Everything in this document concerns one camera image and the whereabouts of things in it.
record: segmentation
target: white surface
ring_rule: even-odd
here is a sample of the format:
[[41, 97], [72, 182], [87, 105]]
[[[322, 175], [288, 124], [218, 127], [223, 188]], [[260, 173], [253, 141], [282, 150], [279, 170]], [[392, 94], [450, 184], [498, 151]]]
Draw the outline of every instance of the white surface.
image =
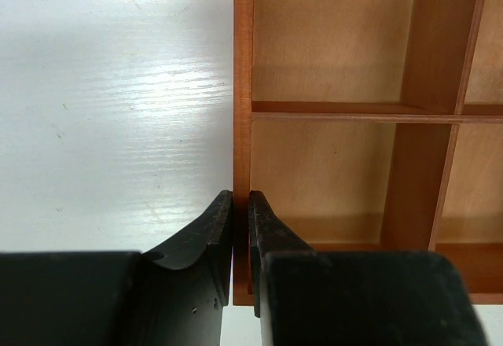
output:
[[[0, 0], [0, 250], [140, 249], [232, 177], [233, 0]], [[479, 309], [503, 344], [500, 307]], [[251, 308], [221, 346], [260, 344]]]

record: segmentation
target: vertical wooden divider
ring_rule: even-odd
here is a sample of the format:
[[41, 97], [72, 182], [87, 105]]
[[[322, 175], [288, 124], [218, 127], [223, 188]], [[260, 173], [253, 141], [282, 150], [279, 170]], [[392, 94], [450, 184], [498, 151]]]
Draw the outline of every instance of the vertical wooden divider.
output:
[[253, 0], [234, 0], [233, 303], [248, 291], [248, 198], [252, 143]]
[[[484, 0], [414, 0], [402, 103], [461, 114]], [[398, 124], [381, 241], [435, 249], [459, 125]]]

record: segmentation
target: brown wood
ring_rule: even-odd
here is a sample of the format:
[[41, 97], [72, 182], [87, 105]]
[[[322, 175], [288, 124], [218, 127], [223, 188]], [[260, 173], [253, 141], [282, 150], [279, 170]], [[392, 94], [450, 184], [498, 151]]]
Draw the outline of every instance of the brown wood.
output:
[[503, 104], [503, 0], [486, 0], [467, 103]]
[[253, 101], [254, 120], [355, 120], [391, 123], [503, 123], [503, 105], [466, 105], [449, 115], [402, 104]]
[[483, 0], [414, 0], [402, 101], [460, 113]]
[[253, 304], [248, 292], [248, 197], [252, 141], [253, 0], [234, 0], [233, 302]]
[[503, 0], [235, 0], [234, 303], [247, 203], [319, 251], [437, 250], [503, 304]]
[[434, 247], [457, 128], [446, 124], [397, 126], [382, 229], [387, 248]]

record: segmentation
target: wood grain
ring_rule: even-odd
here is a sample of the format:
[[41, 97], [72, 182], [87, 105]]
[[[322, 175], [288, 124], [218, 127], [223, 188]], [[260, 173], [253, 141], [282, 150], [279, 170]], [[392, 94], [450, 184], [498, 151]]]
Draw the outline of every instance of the wood grain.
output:
[[253, 0], [234, 0], [233, 302], [235, 305], [253, 303], [248, 292], [252, 46]]
[[503, 304], [503, 244], [438, 244], [436, 252], [456, 266], [479, 303]]
[[251, 188], [310, 243], [376, 243], [395, 125], [255, 121]]
[[387, 188], [382, 243], [431, 249], [442, 214], [458, 126], [399, 124]]
[[398, 101], [412, 0], [255, 0], [253, 98]]
[[461, 113], [483, 0], [414, 0], [402, 102]]
[[503, 0], [486, 0], [467, 103], [503, 104]]
[[402, 104], [253, 101], [254, 120], [321, 120], [381, 123], [503, 123], [503, 106], [467, 105], [462, 115]]
[[463, 125], [441, 242], [503, 242], [503, 125]]

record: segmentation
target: wooden organizer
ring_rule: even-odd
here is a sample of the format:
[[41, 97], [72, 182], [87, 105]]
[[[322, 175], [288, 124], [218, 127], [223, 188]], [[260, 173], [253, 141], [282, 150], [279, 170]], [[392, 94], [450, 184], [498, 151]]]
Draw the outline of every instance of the wooden organizer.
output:
[[250, 190], [315, 248], [434, 250], [503, 303], [502, 9], [235, 0], [235, 304]]

